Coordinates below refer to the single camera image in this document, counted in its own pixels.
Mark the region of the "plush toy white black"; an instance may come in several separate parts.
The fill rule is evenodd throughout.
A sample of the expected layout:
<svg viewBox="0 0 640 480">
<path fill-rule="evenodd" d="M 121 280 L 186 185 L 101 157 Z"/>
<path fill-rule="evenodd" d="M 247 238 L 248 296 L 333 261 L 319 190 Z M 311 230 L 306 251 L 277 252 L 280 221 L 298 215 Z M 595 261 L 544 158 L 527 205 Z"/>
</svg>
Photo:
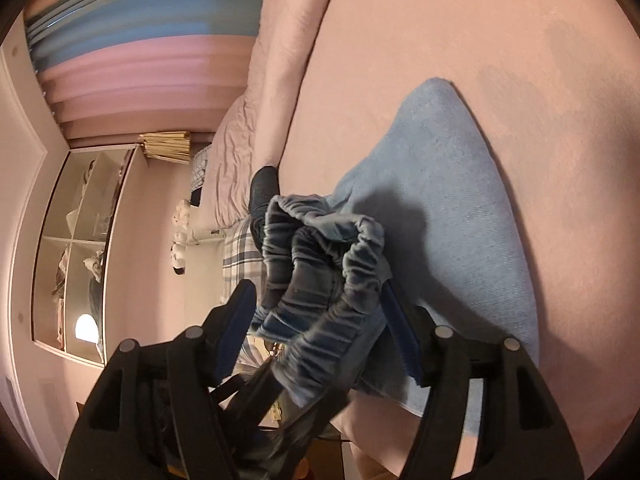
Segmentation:
<svg viewBox="0 0 640 480">
<path fill-rule="evenodd" d="M 189 241 L 190 207 L 188 200 L 180 200 L 171 216 L 172 242 L 170 262 L 175 274 L 186 272 L 186 245 Z"/>
</svg>

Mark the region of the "yellow curtain tassel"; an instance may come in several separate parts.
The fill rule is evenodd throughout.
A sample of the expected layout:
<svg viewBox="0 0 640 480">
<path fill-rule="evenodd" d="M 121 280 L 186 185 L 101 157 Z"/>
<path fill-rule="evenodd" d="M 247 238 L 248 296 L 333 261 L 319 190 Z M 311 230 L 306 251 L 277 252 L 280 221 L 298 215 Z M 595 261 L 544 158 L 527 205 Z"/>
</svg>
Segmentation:
<svg viewBox="0 0 640 480">
<path fill-rule="evenodd" d="M 183 165 L 191 160 L 191 137 L 187 131 L 143 133 L 139 140 L 149 159 Z"/>
</svg>

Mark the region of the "dark folded jeans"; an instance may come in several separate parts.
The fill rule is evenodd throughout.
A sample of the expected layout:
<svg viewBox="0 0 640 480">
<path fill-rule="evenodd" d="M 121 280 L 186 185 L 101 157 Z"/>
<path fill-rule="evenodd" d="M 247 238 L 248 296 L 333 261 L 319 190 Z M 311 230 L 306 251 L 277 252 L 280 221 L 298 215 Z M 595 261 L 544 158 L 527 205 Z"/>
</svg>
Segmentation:
<svg viewBox="0 0 640 480">
<path fill-rule="evenodd" d="M 260 252 L 265 238 L 266 212 L 270 200 L 279 194 L 278 168 L 263 166 L 250 182 L 250 234 Z"/>
</svg>

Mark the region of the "pink folded duvet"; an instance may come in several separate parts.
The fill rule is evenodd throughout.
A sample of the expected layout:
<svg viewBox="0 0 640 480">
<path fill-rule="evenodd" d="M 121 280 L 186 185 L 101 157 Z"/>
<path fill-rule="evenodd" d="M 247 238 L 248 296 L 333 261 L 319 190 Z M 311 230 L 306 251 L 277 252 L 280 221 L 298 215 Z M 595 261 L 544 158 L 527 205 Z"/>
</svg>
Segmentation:
<svg viewBox="0 0 640 480">
<path fill-rule="evenodd" d="M 229 108 L 207 156 L 201 230 L 227 229 L 248 216 L 250 181 L 278 166 L 300 87 L 330 0 L 262 0 L 247 87 Z"/>
</svg>

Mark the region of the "glass door display cabinet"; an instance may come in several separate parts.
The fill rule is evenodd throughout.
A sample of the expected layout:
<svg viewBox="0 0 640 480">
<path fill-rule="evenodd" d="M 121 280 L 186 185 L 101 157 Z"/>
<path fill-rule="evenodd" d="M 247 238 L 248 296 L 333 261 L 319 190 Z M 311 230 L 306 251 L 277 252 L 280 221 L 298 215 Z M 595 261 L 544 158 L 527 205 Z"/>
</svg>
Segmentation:
<svg viewBox="0 0 640 480">
<path fill-rule="evenodd" d="M 44 216 L 32 284 L 32 340 L 63 356 L 107 361 L 108 254 L 145 168 L 136 144 L 68 152 Z"/>
</svg>

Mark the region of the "pink bed sheet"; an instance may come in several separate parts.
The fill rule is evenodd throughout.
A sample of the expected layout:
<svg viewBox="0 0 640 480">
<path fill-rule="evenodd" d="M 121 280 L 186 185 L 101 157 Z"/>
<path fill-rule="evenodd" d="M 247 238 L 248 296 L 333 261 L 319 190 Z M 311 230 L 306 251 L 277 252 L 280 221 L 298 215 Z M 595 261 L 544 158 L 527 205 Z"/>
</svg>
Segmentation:
<svg viewBox="0 0 640 480">
<path fill-rule="evenodd" d="M 536 286 L 541 367 L 585 471 L 639 408 L 639 39 L 615 0 L 330 0 L 280 165 L 326 194 L 427 78 L 482 128 Z"/>
</svg>

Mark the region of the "light blue denim pants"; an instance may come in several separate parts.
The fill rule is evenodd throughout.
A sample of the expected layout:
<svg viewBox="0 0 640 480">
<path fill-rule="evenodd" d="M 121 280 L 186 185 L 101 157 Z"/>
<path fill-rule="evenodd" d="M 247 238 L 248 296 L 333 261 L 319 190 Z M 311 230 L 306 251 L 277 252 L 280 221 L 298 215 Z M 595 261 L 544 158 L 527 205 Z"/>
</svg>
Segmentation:
<svg viewBox="0 0 640 480">
<path fill-rule="evenodd" d="M 388 280 L 466 338 L 512 336 L 539 354 L 508 193 L 449 81 L 414 89 L 333 193 L 274 196 L 260 227 L 267 285 L 250 328 L 282 344 L 274 374 L 298 406 L 342 386 L 424 411 L 428 393 L 408 376 L 383 314 Z"/>
</svg>

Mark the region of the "plaid pillow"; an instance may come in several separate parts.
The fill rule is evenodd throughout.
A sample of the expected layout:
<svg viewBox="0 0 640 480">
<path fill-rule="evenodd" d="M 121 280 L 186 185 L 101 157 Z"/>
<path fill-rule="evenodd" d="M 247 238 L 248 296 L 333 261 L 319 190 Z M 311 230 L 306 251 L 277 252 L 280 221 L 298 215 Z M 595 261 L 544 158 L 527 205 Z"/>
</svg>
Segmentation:
<svg viewBox="0 0 640 480">
<path fill-rule="evenodd" d="M 262 253 L 257 249 L 250 230 L 250 217 L 236 222 L 226 232 L 224 258 L 222 259 L 222 295 L 226 302 L 240 281 L 249 280 L 256 288 L 256 301 L 262 303 L 267 268 Z"/>
</svg>

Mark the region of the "beige headboard cushion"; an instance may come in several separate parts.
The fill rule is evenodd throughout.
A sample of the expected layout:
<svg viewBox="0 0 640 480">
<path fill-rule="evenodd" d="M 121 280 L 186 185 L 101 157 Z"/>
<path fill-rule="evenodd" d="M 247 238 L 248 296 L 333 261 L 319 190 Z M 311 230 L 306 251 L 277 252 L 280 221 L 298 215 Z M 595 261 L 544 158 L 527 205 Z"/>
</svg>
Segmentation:
<svg viewBox="0 0 640 480">
<path fill-rule="evenodd" d="M 186 300 L 184 322 L 186 326 L 200 325 L 209 311 L 221 304 L 224 292 L 222 277 L 224 241 L 221 238 L 186 248 Z"/>
</svg>

